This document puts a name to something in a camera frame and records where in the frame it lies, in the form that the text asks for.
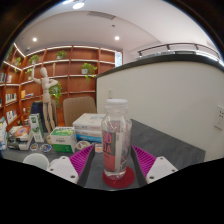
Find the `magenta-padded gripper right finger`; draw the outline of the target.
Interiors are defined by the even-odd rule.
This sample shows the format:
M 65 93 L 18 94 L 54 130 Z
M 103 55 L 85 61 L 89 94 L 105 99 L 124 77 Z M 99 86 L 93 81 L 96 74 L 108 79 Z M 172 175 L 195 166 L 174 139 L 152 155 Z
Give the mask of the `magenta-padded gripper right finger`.
M 135 145 L 132 146 L 131 157 L 140 187 L 178 171 L 164 156 L 155 157 Z

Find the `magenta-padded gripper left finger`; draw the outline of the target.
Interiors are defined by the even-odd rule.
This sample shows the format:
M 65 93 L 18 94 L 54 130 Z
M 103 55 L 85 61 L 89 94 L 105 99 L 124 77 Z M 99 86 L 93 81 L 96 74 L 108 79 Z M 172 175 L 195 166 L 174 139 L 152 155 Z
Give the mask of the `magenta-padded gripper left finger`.
M 61 156 L 59 159 L 54 160 L 47 171 L 84 187 L 94 156 L 95 146 L 90 145 L 70 157 Z

